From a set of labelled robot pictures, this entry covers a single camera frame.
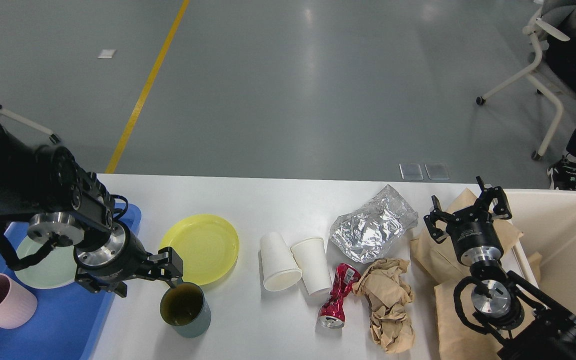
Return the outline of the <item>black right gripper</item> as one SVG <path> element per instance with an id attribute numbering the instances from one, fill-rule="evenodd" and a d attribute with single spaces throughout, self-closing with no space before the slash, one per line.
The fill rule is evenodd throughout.
<path id="1" fill-rule="evenodd" d="M 434 242 L 442 244 L 450 236 L 457 261 L 467 267 L 481 261 L 502 259 L 504 250 L 493 222 L 513 217 L 504 189 L 486 185 L 481 177 L 476 180 L 481 193 L 470 210 L 472 221 L 461 221 L 456 214 L 443 210 L 436 196 L 431 196 L 433 208 L 423 217 Z M 437 227 L 438 221 L 446 224 L 445 230 Z"/>

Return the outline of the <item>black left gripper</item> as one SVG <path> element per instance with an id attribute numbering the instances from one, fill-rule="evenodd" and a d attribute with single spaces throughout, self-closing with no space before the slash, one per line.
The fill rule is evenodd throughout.
<path id="1" fill-rule="evenodd" d="M 146 280 L 164 281 L 170 289 L 183 282 L 183 260 L 174 248 L 164 247 L 155 255 L 149 253 L 120 220 L 113 223 L 105 244 L 88 252 L 76 248 L 74 260 L 75 282 L 94 294 L 107 292 L 125 298 L 125 281 L 145 273 Z"/>

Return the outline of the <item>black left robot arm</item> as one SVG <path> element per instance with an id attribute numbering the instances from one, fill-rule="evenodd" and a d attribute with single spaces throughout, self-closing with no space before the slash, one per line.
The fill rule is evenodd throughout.
<path id="1" fill-rule="evenodd" d="M 0 123 L 0 255 L 7 268 L 29 268 L 72 246 L 74 281 L 91 293 L 126 297 L 125 281 L 134 279 L 174 289 L 182 282 L 182 258 L 171 247 L 146 251 L 122 221 L 128 206 L 56 136 L 33 148 Z"/>

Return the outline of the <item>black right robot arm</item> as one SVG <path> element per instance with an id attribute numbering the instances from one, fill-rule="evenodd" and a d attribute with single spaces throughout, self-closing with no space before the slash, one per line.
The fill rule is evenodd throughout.
<path id="1" fill-rule="evenodd" d="M 513 217 L 505 191 L 477 177 L 480 195 L 455 212 L 437 196 L 423 221 L 436 244 L 451 241 L 455 258 L 470 275 L 454 288 L 459 320 L 492 335 L 503 360 L 576 360 L 576 315 L 514 271 L 502 266 L 504 248 L 494 228 Z"/>

